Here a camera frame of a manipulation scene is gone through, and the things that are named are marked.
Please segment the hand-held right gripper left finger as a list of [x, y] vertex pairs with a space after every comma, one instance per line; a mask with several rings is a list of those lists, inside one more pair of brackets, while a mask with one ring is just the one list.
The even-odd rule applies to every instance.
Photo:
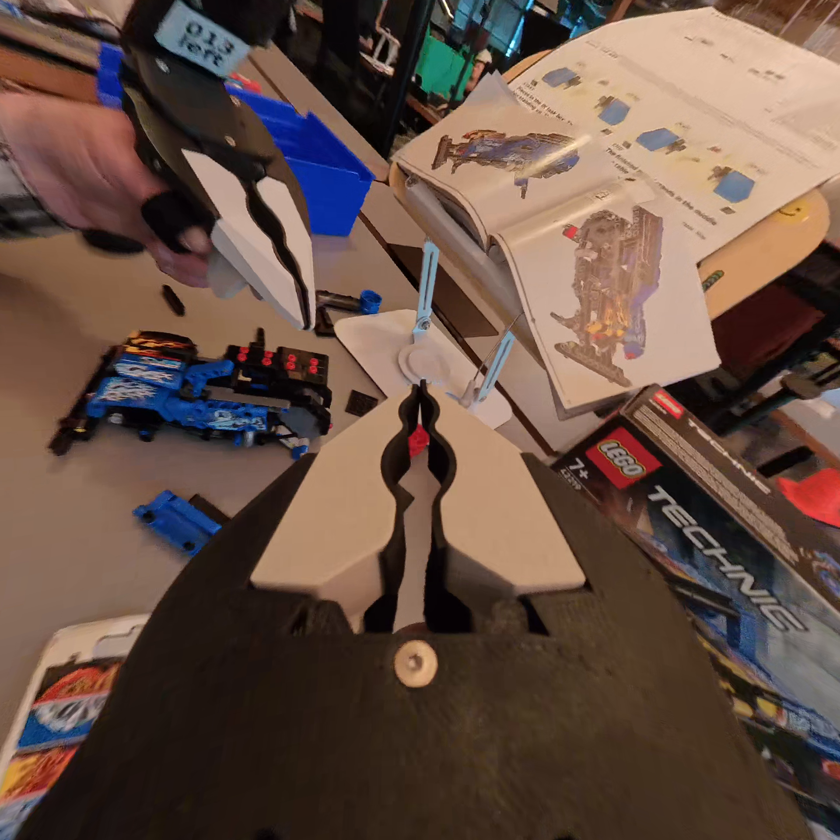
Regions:
[[320, 448], [251, 573], [254, 587], [335, 602], [367, 633], [394, 630], [406, 536], [392, 488], [411, 466], [421, 397], [410, 386]]

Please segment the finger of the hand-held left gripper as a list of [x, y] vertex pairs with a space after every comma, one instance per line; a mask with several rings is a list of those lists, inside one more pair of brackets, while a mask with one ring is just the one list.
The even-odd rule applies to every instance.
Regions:
[[265, 177], [252, 187], [252, 218], [266, 241], [260, 292], [299, 330], [312, 330], [316, 290], [312, 238], [289, 186]]
[[256, 182], [242, 182], [205, 154], [185, 150], [184, 156], [217, 211], [210, 234], [214, 252], [208, 273], [213, 292], [220, 298], [231, 298], [248, 286], [276, 310], [260, 292], [257, 276], [257, 269], [264, 266], [261, 247], [266, 241], [252, 218], [252, 187]]

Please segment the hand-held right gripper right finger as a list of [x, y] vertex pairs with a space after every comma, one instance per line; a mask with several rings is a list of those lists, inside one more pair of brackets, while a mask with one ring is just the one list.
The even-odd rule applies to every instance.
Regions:
[[575, 592], [585, 573], [535, 473], [544, 464], [434, 385], [422, 385], [438, 483], [424, 584], [433, 632], [475, 632], [497, 605]]

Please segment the blue black toy truck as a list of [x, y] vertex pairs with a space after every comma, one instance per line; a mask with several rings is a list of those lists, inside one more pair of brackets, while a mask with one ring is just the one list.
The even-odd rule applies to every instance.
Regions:
[[296, 461], [332, 428], [328, 379], [328, 355], [270, 350], [263, 329], [216, 359], [185, 336], [138, 331], [100, 358], [47, 448], [66, 455], [110, 423], [145, 443], [170, 427], [243, 448], [278, 444]]

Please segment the person's left forearm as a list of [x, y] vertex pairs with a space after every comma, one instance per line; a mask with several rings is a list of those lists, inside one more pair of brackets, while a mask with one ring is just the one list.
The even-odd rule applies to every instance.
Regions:
[[69, 231], [26, 181], [1, 133], [1, 239], [46, 238]]

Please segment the grey desk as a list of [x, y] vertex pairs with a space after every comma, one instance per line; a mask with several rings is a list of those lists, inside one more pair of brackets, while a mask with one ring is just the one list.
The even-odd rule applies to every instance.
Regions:
[[184, 564], [132, 514], [161, 490], [199, 494], [228, 516], [292, 466], [288, 451], [204, 442], [166, 428], [151, 443], [105, 423], [67, 455], [47, 449], [58, 421], [113, 344], [136, 330], [185, 335], [204, 355], [252, 340], [329, 357], [330, 434], [356, 421], [352, 391], [383, 393], [336, 339], [294, 330], [242, 291], [222, 300], [175, 283], [178, 318], [148, 255], [107, 255], [77, 233], [2, 243], [1, 735], [61, 628], [150, 613]]

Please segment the person's left hand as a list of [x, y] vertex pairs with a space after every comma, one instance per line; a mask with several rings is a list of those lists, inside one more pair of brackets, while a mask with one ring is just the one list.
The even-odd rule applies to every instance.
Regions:
[[160, 241], [141, 209], [168, 186], [143, 165], [123, 112], [33, 93], [2, 92], [1, 128], [24, 178], [70, 229], [97, 230], [141, 244], [159, 270], [207, 287], [213, 247], [199, 227], [181, 234], [179, 253]]

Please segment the blue storage bin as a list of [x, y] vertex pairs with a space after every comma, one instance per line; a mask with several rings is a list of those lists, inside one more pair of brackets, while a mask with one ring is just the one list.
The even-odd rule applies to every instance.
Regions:
[[238, 74], [246, 58], [232, 60], [217, 76], [162, 47], [124, 52], [103, 43], [98, 98], [129, 116], [141, 160], [198, 224], [211, 227], [217, 211], [184, 151], [209, 156], [242, 182], [285, 182], [304, 202], [315, 235], [348, 235], [374, 174], [315, 113], [264, 96]]

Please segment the blue brick panel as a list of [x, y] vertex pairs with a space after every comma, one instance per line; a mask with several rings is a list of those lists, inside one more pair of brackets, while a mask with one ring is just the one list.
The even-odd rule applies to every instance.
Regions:
[[174, 550], [192, 558], [200, 553], [222, 528], [205, 519], [189, 499], [164, 490], [152, 501], [133, 509], [133, 516]]

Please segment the black pole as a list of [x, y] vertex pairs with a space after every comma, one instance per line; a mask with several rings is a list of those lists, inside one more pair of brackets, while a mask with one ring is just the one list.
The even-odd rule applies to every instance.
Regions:
[[394, 75], [387, 89], [381, 115], [377, 149], [385, 159], [391, 152], [434, 6], [435, 1], [414, 1], [407, 17]]

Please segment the black toy box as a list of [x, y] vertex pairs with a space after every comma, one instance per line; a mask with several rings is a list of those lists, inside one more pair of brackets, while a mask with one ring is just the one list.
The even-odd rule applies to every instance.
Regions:
[[663, 388], [552, 469], [658, 567], [815, 838], [838, 838], [838, 546]]

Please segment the green crate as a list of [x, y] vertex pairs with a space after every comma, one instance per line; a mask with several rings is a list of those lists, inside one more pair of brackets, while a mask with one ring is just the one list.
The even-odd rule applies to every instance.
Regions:
[[468, 49], [456, 50], [428, 29], [415, 66], [414, 83], [428, 100], [460, 101], [484, 69], [478, 55], [469, 58]]

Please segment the red plastic object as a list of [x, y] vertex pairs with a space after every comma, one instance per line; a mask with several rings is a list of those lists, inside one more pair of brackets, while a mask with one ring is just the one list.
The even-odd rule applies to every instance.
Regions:
[[802, 514], [839, 529], [838, 469], [824, 468], [799, 481], [780, 477], [776, 486]]

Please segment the sticker sheet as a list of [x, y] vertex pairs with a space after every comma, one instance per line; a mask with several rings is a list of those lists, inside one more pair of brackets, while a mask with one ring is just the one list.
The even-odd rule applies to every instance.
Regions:
[[16, 837], [87, 738], [148, 619], [68, 626], [49, 640], [2, 748], [2, 839]]

